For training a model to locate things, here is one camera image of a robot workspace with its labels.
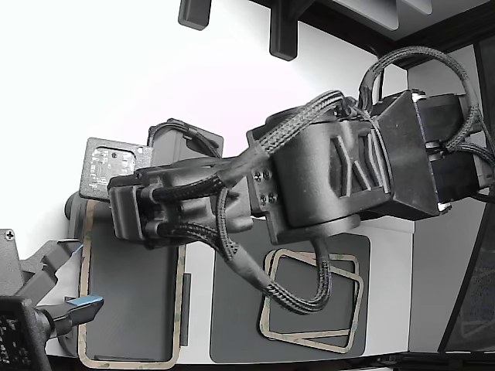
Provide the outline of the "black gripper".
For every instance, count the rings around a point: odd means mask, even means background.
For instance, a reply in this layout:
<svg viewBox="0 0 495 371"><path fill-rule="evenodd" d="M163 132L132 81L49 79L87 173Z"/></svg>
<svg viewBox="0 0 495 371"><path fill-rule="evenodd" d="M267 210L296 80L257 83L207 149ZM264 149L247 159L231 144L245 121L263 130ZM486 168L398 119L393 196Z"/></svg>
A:
<svg viewBox="0 0 495 371"><path fill-rule="evenodd" d="M114 233L118 239L150 249L201 241L217 246L217 197L223 185L216 173L227 159L222 138L183 121L169 119L148 131L148 145L165 150L166 135L180 134L185 154L178 161L161 160L131 175L114 177L108 195ZM57 284L56 272L83 246L79 240L49 240L31 257L21 260L24 285L19 296L38 304ZM104 304L101 296L73 298L42 305L43 331L48 339L94 320Z"/></svg>

